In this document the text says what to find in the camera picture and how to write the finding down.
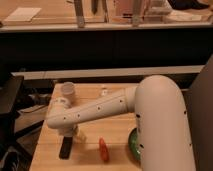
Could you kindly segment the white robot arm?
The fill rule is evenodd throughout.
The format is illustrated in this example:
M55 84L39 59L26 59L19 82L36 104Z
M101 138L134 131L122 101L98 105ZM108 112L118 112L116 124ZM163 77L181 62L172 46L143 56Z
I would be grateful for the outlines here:
M76 107L57 98L46 123L62 129L125 113L135 115L142 171L196 171L185 100L167 76L148 76L136 86Z

